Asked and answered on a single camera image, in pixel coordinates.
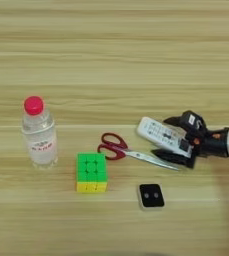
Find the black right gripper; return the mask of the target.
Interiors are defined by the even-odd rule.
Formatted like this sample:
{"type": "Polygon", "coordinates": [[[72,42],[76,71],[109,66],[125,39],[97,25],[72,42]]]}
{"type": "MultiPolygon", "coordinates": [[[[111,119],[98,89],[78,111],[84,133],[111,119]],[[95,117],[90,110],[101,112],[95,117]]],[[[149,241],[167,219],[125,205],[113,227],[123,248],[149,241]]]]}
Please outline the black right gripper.
{"type": "MultiPolygon", "coordinates": [[[[184,128],[186,126],[186,122],[183,116],[169,117],[164,120],[164,123],[180,128],[184,128]]],[[[166,149],[154,149],[152,150],[152,153],[164,161],[183,165],[187,168],[193,169],[196,157],[229,157],[227,146],[228,132],[228,128],[221,130],[203,129],[202,131],[196,129],[188,129],[186,131],[185,138],[193,146],[192,154],[190,157],[185,157],[166,149]]]]}

